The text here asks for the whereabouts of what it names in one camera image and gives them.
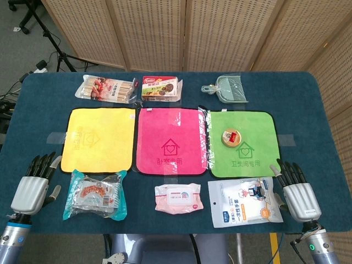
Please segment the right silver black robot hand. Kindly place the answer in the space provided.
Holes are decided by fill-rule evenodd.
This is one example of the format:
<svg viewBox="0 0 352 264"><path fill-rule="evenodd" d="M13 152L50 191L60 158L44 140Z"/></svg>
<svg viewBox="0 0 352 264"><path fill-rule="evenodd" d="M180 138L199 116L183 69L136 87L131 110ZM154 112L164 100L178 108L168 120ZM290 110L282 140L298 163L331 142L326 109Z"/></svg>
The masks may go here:
<svg viewBox="0 0 352 264"><path fill-rule="evenodd" d="M277 159L279 168L270 165L274 177L283 189L291 216L300 223L317 221L322 212L316 195L297 163Z"/></svg>

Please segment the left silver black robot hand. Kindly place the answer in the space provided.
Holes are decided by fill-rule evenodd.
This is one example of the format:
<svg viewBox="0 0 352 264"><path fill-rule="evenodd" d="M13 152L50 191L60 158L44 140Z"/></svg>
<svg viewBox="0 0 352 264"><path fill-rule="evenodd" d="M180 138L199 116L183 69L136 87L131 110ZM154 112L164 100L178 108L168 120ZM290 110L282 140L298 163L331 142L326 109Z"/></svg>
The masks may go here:
<svg viewBox="0 0 352 264"><path fill-rule="evenodd" d="M62 156L56 156L55 152L33 158L13 197L10 207L14 213L33 216L56 201L61 186L56 185L51 194L47 192L61 160Z"/></svg>

